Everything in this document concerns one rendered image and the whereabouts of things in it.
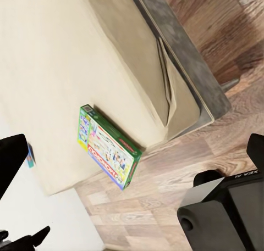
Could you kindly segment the board game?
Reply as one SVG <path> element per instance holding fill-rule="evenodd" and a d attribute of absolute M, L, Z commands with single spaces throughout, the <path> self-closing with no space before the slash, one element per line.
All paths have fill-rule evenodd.
<path fill-rule="evenodd" d="M 29 153 L 28 153 L 28 156 L 26 157 L 24 163 L 29 167 L 33 167 L 34 166 L 34 161 L 32 159 L 32 156 L 31 156 L 31 151 L 30 151 L 30 147 L 28 147 L 29 149 Z"/>
<path fill-rule="evenodd" d="M 78 143 L 123 191 L 142 153 L 89 104 L 80 107 Z"/>

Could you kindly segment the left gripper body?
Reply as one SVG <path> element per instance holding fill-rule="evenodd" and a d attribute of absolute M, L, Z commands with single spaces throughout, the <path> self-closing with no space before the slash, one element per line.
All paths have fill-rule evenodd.
<path fill-rule="evenodd" d="M 33 249 L 30 240 L 27 240 L 14 247 L 12 251 L 35 251 L 35 249 Z"/>

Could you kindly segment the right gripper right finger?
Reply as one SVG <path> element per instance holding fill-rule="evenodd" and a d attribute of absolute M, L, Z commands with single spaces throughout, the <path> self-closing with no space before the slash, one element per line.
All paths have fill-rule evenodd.
<path fill-rule="evenodd" d="M 264 177 L 264 136 L 252 133 L 247 144 L 246 152 Z"/>

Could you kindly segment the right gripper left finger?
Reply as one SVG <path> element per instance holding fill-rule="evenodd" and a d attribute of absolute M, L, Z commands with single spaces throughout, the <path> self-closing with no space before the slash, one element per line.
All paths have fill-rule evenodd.
<path fill-rule="evenodd" d="M 28 153 L 28 143 L 23 133 L 0 140 L 0 199 Z"/>

